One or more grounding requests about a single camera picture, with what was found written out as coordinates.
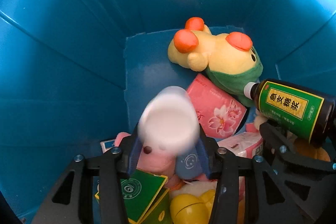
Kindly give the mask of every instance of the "yellow label panel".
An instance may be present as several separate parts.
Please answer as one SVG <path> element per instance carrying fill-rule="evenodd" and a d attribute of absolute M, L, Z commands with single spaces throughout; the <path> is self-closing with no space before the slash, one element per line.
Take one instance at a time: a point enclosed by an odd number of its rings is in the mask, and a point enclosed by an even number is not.
<path fill-rule="evenodd" d="M 273 105 L 302 120 L 308 100 L 271 88 L 266 103 Z"/>

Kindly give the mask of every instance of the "pink plush toy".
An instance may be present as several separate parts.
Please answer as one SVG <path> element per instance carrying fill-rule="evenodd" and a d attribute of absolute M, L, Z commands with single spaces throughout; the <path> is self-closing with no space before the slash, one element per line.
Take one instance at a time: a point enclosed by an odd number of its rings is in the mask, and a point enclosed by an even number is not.
<path fill-rule="evenodd" d="M 126 136 L 130 136 L 130 134 L 120 132 L 115 138 L 115 146 L 119 146 L 121 140 Z M 155 175 L 167 176 L 168 181 L 165 187 L 175 189 L 181 184 L 180 178 L 175 175 L 175 160 L 175 156 L 168 155 L 163 150 L 147 146 L 145 142 L 140 153 L 137 168 Z"/>

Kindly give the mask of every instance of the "white bottle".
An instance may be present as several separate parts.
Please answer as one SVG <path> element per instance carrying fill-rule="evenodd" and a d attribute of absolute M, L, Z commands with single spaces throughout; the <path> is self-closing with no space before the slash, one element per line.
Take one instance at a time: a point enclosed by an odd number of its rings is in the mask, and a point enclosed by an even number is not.
<path fill-rule="evenodd" d="M 171 155 L 191 149 L 200 134 L 199 123 L 188 93 L 169 86 L 154 97 L 143 111 L 138 135 L 141 141 Z"/>

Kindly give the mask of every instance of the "triangular cutout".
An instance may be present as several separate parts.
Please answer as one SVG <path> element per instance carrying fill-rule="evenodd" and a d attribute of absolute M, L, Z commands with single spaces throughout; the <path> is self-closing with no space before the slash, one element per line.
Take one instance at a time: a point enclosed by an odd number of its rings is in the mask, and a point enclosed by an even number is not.
<path fill-rule="evenodd" d="M 301 185 L 292 181 L 285 181 L 285 185 L 291 189 L 295 194 L 297 194 L 303 201 L 307 200 L 310 186 Z"/>
<path fill-rule="evenodd" d="M 75 172 L 70 172 L 62 185 L 58 188 L 56 194 L 52 198 L 54 203 L 68 205 L 71 198 L 72 183 L 74 182 Z"/>
<path fill-rule="evenodd" d="M 270 178 L 267 172 L 263 172 L 262 175 L 264 177 L 267 203 L 269 205 L 283 203 L 285 199 L 274 181 Z"/>

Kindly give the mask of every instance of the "blue object with smiley face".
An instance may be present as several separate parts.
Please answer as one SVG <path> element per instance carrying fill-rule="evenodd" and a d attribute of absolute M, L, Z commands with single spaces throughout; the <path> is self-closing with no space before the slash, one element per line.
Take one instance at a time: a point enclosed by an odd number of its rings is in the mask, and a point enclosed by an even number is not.
<path fill-rule="evenodd" d="M 176 157 L 175 173 L 184 180 L 193 179 L 203 173 L 195 148 Z"/>

